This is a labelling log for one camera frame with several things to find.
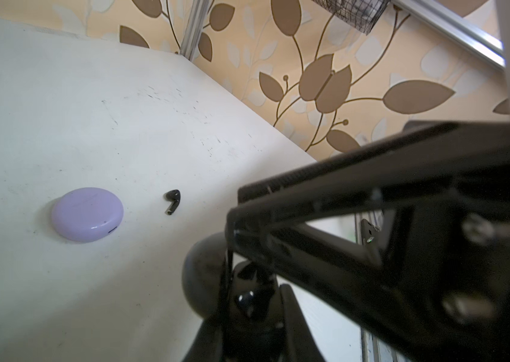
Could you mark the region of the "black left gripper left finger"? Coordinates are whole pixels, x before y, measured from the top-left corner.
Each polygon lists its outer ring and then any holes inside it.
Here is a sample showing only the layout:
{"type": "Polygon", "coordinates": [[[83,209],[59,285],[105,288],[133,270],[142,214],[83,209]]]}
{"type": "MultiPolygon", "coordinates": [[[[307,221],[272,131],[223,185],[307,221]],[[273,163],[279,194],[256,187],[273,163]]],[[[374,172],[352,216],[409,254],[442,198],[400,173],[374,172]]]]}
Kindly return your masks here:
{"type": "Polygon", "coordinates": [[[182,362],[222,362],[223,326],[217,317],[205,319],[182,362]]]}

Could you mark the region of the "black round earbud case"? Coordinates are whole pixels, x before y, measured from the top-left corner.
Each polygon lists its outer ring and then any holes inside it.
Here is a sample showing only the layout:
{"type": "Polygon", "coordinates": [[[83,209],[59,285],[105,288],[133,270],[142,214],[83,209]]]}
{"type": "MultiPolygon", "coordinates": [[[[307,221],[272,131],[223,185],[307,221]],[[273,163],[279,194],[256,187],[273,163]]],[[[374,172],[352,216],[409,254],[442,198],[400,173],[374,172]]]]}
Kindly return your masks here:
{"type": "Polygon", "coordinates": [[[225,361],[282,360],[284,310],[276,275],[248,260],[234,264],[223,233],[193,245],[182,286],[203,321],[217,317],[222,323],[225,361]]]}

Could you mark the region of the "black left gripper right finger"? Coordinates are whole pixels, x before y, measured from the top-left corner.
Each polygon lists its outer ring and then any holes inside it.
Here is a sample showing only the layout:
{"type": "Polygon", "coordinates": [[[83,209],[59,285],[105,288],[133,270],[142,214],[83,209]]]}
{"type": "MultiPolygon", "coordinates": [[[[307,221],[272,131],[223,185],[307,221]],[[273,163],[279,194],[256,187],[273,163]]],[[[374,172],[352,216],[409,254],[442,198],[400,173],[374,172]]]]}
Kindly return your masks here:
{"type": "Polygon", "coordinates": [[[282,284],[279,291],[284,310],[284,361],[325,362],[315,344],[293,288],[289,284],[282,284]]]}

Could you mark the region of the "black earbud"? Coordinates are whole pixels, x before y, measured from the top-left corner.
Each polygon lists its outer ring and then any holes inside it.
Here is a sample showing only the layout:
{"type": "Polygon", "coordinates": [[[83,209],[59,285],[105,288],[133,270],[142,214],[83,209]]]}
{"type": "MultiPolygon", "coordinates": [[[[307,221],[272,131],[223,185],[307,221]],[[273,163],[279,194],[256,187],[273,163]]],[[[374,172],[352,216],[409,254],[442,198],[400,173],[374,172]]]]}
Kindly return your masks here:
{"type": "Polygon", "coordinates": [[[169,207],[165,211],[167,215],[172,215],[180,205],[181,193],[178,189],[172,189],[164,194],[164,199],[170,202],[169,207]]]}

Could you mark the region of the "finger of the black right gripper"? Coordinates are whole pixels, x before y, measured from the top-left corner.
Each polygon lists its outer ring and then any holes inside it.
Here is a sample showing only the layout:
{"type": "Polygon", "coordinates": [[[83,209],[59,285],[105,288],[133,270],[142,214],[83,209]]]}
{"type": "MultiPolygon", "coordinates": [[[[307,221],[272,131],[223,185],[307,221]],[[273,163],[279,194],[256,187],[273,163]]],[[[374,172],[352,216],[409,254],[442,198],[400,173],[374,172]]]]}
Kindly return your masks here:
{"type": "Polygon", "coordinates": [[[244,186],[226,238],[412,360],[510,361],[510,122],[412,121],[244,186]]]}

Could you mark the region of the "purple round earbud case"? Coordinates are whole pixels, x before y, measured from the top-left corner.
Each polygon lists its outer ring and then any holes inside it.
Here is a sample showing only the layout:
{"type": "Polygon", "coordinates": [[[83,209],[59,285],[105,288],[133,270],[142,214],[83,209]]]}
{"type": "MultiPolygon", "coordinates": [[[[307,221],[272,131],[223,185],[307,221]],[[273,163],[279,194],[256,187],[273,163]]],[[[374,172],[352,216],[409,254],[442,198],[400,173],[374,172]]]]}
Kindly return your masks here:
{"type": "Polygon", "coordinates": [[[122,223],[124,207],[112,192],[86,187],[63,195],[51,210],[52,226],[62,237],[79,243],[100,240],[122,223]]]}

